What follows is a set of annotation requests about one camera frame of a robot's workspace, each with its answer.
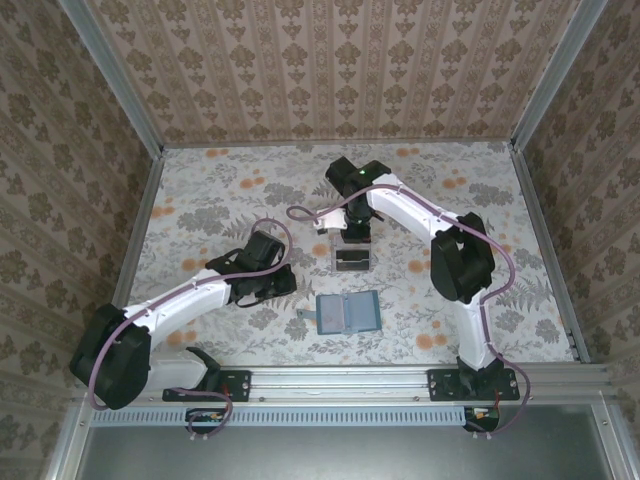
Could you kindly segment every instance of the metal frame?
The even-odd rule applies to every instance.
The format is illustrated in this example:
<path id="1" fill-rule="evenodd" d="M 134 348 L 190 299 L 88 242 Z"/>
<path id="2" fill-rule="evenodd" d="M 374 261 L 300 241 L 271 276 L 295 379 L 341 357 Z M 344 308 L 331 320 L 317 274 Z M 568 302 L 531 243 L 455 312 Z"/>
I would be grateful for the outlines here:
<path id="1" fill-rule="evenodd" d="M 122 262 L 122 269 L 120 270 L 118 283 L 116 284 L 116 289 L 113 293 L 112 303 L 119 308 L 127 305 L 129 296 L 131 295 L 133 280 L 135 279 L 138 262 L 140 260 L 140 253 L 144 246 L 144 237 L 147 234 L 151 211 L 153 210 L 156 194 L 160 187 L 163 168 L 163 159 L 159 159 L 151 164 L 151 170 L 149 171 L 149 177 L 147 178 L 147 185 L 144 188 L 144 193 L 140 200 L 138 215 L 136 216 L 136 221 L 133 224 L 133 230 L 131 231 L 131 237 L 129 238 L 127 253 L 125 254 Z"/>
<path id="2" fill-rule="evenodd" d="M 84 399 L 67 411 L 45 480 L 75 479 L 89 435 L 93 409 Z"/>
<path id="3" fill-rule="evenodd" d="M 560 263 L 558 262 L 558 257 L 556 256 L 556 252 L 553 248 L 551 235 L 547 229 L 547 224 L 544 220 L 542 209 L 540 208 L 540 202 L 538 202 L 538 196 L 536 194 L 535 187 L 533 186 L 533 181 L 531 180 L 531 174 L 529 173 L 524 154 L 522 151 L 516 150 L 511 144 L 509 144 L 509 151 L 511 152 L 511 160 L 513 161 L 513 166 L 516 170 L 518 181 L 520 182 L 522 196 L 524 197 L 525 204 L 527 205 L 527 210 L 529 210 L 529 217 L 531 218 L 533 231 L 538 239 L 540 253 L 542 254 L 545 266 L 547 267 L 549 283 L 551 283 L 551 288 L 553 289 L 560 317 L 564 322 L 566 322 L 565 326 L 569 329 L 569 342 L 573 341 L 572 347 L 577 351 L 579 360 L 581 362 L 588 363 L 591 361 L 591 357 L 589 356 L 587 344 L 582 336 L 580 324 L 578 323 L 576 312 L 573 309 L 567 285 L 564 282 L 564 277 L 562 276 Z"/>
<path id="4" fill-rule="evenodd" d="M 606 4 L 607 0 L 585 0 L 576 8 L 511 136 L 516 150 L 524 150 L 529 142 Z"/>
<path id="5" fill-rule="evenodd" d="M 129 117 L 149 155 L 153 160 L 158 160 L 162 154 L 162 135 L 156 129 L 151 117 L 147 114 L 144 103 L 124 73 L 127 69 L 102 34 L 89 5 L 87 2 L 78 0 L 60 0 L 60 5 L 104 75 L 118 103 Z"/>

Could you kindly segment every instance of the gray surface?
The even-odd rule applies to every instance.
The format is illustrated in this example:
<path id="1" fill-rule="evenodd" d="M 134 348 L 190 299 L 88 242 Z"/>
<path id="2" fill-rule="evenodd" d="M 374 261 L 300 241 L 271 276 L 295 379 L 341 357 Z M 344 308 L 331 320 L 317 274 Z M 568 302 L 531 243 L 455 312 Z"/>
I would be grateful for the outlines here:
<path id="1" fill-rule="evenodd" d="M 79 478 L 604 480 L 589 411 L 531 407 L 490 441 L 455 427 L 236 427 L 193 442 L 181 428 L 100 428 Z"/>

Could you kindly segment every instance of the blue object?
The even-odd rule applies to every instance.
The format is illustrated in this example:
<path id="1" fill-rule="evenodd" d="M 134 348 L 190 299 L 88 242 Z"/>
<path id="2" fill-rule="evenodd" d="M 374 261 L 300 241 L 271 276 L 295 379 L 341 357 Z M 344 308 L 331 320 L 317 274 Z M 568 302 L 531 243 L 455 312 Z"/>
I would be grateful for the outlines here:
<path id="1" fill-rule="evenodd" d="M 318 295 L 316 297 L 318 335 L 360 333 L 382 329 L 380 302 L 376 290 Z"/>

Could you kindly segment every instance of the floor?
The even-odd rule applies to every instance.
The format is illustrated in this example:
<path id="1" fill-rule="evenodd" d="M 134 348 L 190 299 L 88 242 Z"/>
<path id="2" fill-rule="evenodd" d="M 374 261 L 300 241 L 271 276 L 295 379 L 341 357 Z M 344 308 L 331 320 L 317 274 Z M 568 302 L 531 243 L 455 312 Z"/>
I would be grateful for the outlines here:
<path id="1" fill-rule="evenodd" d="M 487 441 L 461 427 L 92 428 L 79 479 L 607 480 L 590 407 L 530 407 Z"/>
<path id="2" fill-rule="evenodd" d="M 356 166 L 380 160 L 405 183 L 449 211 L 479 214 L 511 252 L 516 286 L 491 305 L 494 343 L 526 362 L 571 361 L 569 343 L 505 143 L 359 144 L 179 149 L 165 167 L 132 292 L 154 297 L 186 281 L 211 258 L 244 246 L 250 226 L 289 205 L 311 209 L 339 200 L 324 179 L 346 156 Z M 452 362 L 457 332 L 447 301 L 429 279 L 429 248 L 393 220 L 373 223 L 375 267 L 332 274 L 329 239 L 287 221 L 295 247 L 295 294 L 253 309 L 227 306 L 175 332 L 158 348 L 197 345 L 230 365 L 366 365 Z M 274 235 L 277 229 L 271 230 Z M 507 277 L 496 255 L 494 286 Z M 383 328 L 320 336 L 296 308 L 317 294 L 378 290 Z"/>

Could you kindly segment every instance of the mounting plate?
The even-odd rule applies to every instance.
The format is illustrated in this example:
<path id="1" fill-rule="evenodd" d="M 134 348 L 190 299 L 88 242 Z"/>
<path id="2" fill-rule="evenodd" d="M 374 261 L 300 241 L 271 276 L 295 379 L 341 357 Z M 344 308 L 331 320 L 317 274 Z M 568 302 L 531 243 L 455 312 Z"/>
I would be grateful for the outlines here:
<path id="1" fill-rule="evenodd" d="M 251 370 L 221 370 L 218 385 L 215 391 L 228 395 L 232 402 L 248 402 L 251 393 Z M 171 389 L 162 392 L 162 400 L 180 403 L 224 402 L 216 397 L 182 395 Z"/>
<path id="2" fill-rule="evenodd" d="M 520 391 L 515 372 L 505 368 L 494 376 L 490 387 L 478 391 L 475 395 L 460 381 L 460 370 L 457 368 L 443 368 L 427 370 L 427 385 L 429 399 L 432 402 L 451 401 L 491 401 L 496 399 L 496 390 L 500 400 L 519 400 Z"/>

